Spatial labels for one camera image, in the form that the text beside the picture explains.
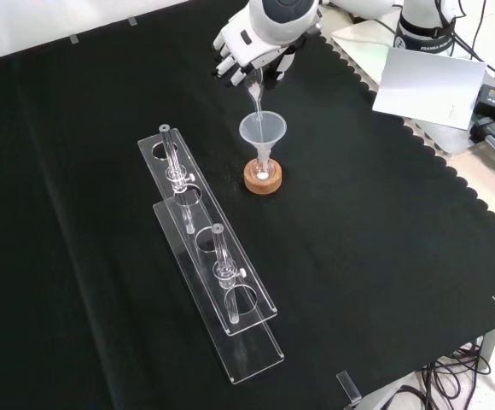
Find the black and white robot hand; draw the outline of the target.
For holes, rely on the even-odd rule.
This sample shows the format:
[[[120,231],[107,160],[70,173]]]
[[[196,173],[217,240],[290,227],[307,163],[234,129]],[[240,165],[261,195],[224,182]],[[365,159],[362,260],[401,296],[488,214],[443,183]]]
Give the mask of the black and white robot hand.
[[[238,86],[260,73],[273,88],[307,38],[321,30],[319,1],[250,1],[230,17],[213,40],[213,75]]]

